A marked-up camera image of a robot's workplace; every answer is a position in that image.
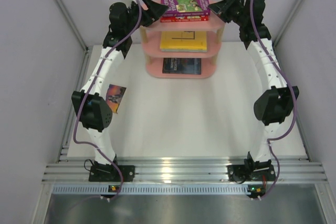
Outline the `red treehouse book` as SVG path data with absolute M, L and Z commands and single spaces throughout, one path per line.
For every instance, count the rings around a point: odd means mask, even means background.
M 180 16 L 180 17 L 161 17 L 161 23 L 179 23 L 179 22 L 206 22 L 209 20 L 209 15 L 201 16 Z

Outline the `purple treehouse book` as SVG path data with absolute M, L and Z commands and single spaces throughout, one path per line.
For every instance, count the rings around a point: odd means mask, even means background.
M 161 0 L 168 7 L 163 17 L 208 16 L 209 0 Z

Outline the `yellow Little Prince book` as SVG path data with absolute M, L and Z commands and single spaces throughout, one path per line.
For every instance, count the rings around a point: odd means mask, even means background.
M 163 31 L 161 48 L 207 49 L 206 31 Z

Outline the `dark blue book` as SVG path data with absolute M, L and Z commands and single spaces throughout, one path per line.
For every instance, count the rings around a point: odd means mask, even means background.
M 199 75 L 202 71 L 201 58 L 164 58 L 162 73 Z

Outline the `blue Jane Eyre book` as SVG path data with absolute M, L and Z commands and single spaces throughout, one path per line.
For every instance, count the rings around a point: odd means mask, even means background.
M 113 113 L 118 113 L 118 108 L 125 92 L 126 87 L 121 87 L 114 84 L 109 85 L 106 93 L 106 103 Z

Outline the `pale green hardcover book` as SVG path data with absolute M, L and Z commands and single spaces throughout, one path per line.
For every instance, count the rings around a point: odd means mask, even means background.
M 206 53 L 207 49 L 183 49 L 183 48 L 177 48 L 177 49 L 171 49 L 171 48 L 161 48 L 162 52 L 195 52 L 195 53 Z

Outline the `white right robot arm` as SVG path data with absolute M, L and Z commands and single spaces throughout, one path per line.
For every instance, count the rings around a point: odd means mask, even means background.
M 239 26 L 240 40 L 261 81 L 262 94 L 253 106 L 255 118 L 262 123 L 261 132 L 244 159 L 245 174 L 251 180 L 258 180 L 264 172 L 270 171 L 270 139 L 283 134 L 280 126 L 292 113 L 293 100 L 299 95 L 298 87 L 288 87 L 272 55 L 271 35 L 263 23 L 265 7 L 265 0 L 222 0 L 208 6 L 223 22 Z

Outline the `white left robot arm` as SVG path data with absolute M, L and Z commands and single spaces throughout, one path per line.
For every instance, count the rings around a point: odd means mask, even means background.
M 86 144 L 95 149 L 92 171 L 100 170 L 106 180 L 116 179 L 119 173 L 108 129 L 112 121 L 112 110 L 106 102 L 109 80 L 129 52 L 131 35 L 141 26 L 152 25 L 168 9 L 153 0 L 142 1 L 145 8 L 137 0 L 120 0 L 110 6 L 110 24 L 97 65 L 82 89 L 71 96 L 77 117 L 75 126 L 82 125 L 87 130 L 90 141 Z

